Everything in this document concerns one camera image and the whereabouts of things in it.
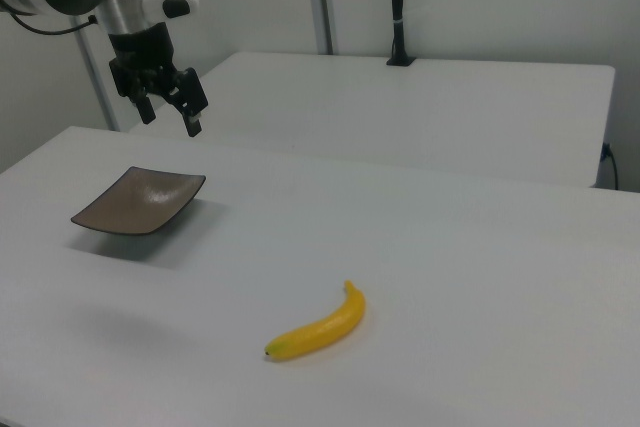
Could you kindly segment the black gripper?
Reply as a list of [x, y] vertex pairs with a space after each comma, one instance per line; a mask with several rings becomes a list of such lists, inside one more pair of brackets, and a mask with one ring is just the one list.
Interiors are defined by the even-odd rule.
[[156, 119], [148, 98], [153, 94], [168, 100], [182, 116], [187, 134], [197, 136], [200, 115], [208, 99], [193, 68], [178, 71], [173, 63], [174, 47], [165, 23], [135, 34], [109, 35], [115, 57], [109, 62], [117, 92], [132, 100], [141, 121]]

